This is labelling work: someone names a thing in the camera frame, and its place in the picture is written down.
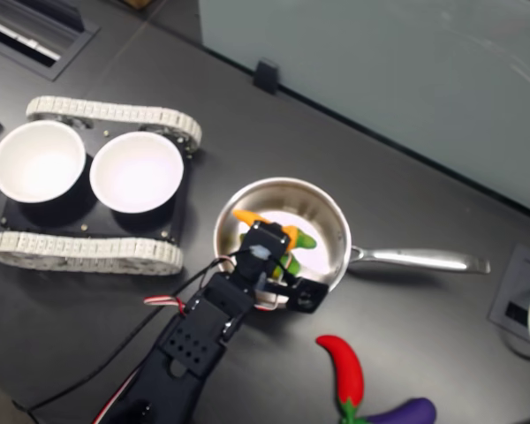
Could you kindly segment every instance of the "white bowl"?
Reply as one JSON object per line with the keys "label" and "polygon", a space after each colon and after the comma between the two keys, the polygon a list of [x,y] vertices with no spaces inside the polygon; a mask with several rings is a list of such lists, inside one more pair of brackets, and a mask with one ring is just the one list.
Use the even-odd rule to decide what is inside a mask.
{"label": "white bowl", "polygon": [[53,200],[77,182],[86,161],[82,139],[70,126],[24,124],[0,142],[0,191],[24,203]]}
{"label": "white bowl", "polygon": [[162,135],[128,132],[98,152],[90,184],[110,209],[138,214],[170,199],[180,186],[184,168],[177,147]]}

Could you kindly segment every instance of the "dark table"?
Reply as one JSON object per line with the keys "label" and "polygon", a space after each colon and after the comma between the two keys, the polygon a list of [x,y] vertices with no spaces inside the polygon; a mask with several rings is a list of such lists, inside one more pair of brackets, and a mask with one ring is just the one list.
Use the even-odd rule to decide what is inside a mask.
{"label": "dark table", "polygon": [[[513,247],[530,247],[530,218],[291,98],[257,90],[245,74],[107,0],[83,2],[82,11],[102,30],[56,82],[0,56],[0,139],[25,122],[37,95],[163,106],[195,117],[204,136],[182,238],[185,274],[0,265],[4,391],[28,405],[86,374],[149,312],[144,296],[212,259],[214,223],[232,194],[260,178],[290,176],[332,194],[359,246],[458,250],[488,257],[493,272],[359,267],[316,314],[255,312],[211,376],[194,421],[337,422],[329,357],[314,344],[324,333],[346,338],[358,352],[365,414],[426,396],[441,423],[530,418],[530,362],[509,352],[487,319]],[[0,194],[0,216],[4,202]],[[39,411],[40,420],[90,422],[173,312],[87,386]]]}

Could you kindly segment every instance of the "purple eggplant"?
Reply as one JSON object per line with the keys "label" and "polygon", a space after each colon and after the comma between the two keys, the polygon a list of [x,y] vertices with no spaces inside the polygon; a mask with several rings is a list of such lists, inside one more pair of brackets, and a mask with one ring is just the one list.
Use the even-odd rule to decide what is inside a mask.
{"label": "purple eggplant", "polygon": [[421,397],[412,399],[388,413],[365,417],[369,424],[434,424],[437,410],[434,404]]}

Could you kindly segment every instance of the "pan handle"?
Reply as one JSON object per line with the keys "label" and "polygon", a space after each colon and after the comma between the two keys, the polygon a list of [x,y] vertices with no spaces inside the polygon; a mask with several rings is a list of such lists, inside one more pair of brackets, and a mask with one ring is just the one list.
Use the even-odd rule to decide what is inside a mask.
{"label": "pan handle", "polygon": [[491,271],[486,259],[470,254],[434,249],[368,250],[352,246],[350,263],[357,261],[384,262],[416,268],[474,274],[488,274]]}

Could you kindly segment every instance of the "stainless steel pan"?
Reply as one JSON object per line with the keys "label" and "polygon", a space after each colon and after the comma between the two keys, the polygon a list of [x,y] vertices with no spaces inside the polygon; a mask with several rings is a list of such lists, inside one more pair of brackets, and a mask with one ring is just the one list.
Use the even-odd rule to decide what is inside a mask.
{"label": "stainless steel pan", "polygon": [[[300,276],[324,282],[329,289],[340,282],[351,262],[377,261],[416,268],[450,272],[487,274],[488,261],[469,254],[433,249],[367,250],[352,245],[349,225],[341,209],[323,190],[294,178],[268,178],[238,191],[223,208],[214,229],[216,256],[235,252],[239,235],[247,232],[246,224],[231,213],[234,209],[251,210],[281,225],[296,225],[312,236],[317,247],[295,249],[300,262]],[[222,269],[230,267],[226,262]],[[261,302],[282,305],[286,299],[258,296]]]}

